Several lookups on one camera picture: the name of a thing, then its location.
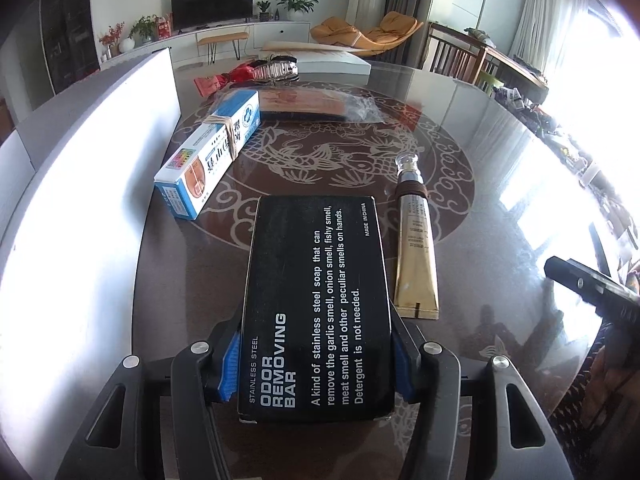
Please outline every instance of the dark brown tabletop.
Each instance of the dark brown tabletop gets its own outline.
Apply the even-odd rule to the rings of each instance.
[[[257,199],[263,194],[373,195],[390,290],[396,270],[393,164],[420,155],[430,190],[440,319],[430,340],[459,356],[508,355],[549,414],[569,388],[600,326],[594,308],[544,277],[549,256],[596,267],[595,200],[550,150],[479,89],[433,73],[373,64],[369,78],[305,75],[296,83],[371,98],[377,124],[264,122],[195,222],[174,219],[155,192],[146,218],[133,309],[133,351],[173,356],[206,338],[242,301]],[[177,128],[167,153],[209,105]],[[245,425],[233,402],[216,405],[234,478],[391,479],[401,468],[417,406],[396,399],[390,420],[314,426]],[[458,446],[468,450],[470,403]],[[170,412],[163,411],[164,436]],[[177,476],[170,439],[167,473]],[[456,460],[454,478],[463,478]]]

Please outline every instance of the blue and white box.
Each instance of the blue and white box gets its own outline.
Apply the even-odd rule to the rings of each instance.
[[[260,126],[258,92],[235,90],[213,114],[231,118],[239,153]],[[175,217],[195,220],[231,162],[225,125],[204,122],[156,173],[154,180]]]

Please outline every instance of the white vase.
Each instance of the white vase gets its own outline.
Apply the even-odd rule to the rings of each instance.
[[[133,50],[136,46],[136,42],[132,38],[125,38],[120,42],[120,51],[128,52],[129,50]]]
[[[289,19],[292,22],[306,22],[308,21],[308,12],[304,10],[290,10],[289,11]]]

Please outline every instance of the tv screen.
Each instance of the tv screen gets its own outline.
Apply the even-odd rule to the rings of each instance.
[[[174,30],[250,18],[254,0],[171,0]]]

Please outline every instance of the gold tube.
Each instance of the gold tube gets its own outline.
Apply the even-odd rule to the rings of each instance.
[[[398,273],[394,304],[403,317],[438,319],[438,280],[433,232],[418,156],[403,153],[398,165]]]

